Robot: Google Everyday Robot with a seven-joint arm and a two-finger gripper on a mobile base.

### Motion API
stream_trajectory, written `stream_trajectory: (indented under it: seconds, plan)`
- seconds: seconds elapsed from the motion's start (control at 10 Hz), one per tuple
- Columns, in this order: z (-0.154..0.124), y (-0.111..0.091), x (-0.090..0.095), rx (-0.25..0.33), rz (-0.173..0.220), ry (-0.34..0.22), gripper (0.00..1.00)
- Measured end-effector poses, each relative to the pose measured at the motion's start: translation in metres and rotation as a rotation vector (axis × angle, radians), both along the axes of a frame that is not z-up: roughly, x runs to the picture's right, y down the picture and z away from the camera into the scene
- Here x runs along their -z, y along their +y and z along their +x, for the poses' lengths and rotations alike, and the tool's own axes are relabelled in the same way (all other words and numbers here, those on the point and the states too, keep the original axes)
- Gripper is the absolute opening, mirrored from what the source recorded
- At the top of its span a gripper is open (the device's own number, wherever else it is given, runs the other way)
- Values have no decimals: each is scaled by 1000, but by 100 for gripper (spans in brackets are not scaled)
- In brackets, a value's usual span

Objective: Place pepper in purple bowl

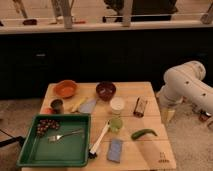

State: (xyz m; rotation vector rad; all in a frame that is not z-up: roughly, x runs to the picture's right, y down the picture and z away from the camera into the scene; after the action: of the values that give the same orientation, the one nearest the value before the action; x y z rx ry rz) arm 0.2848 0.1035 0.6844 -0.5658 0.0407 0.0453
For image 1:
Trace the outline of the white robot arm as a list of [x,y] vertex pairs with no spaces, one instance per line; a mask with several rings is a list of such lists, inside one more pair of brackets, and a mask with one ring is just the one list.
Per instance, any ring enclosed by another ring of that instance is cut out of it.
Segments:
[[164,73],[164,85],[157,93],[163,123],[171,120],[176,106],[184,98],[190,100],[196,110],[213,115],[213,87],[203,82],[205,75],[206,69],[199,61],[174,66]]

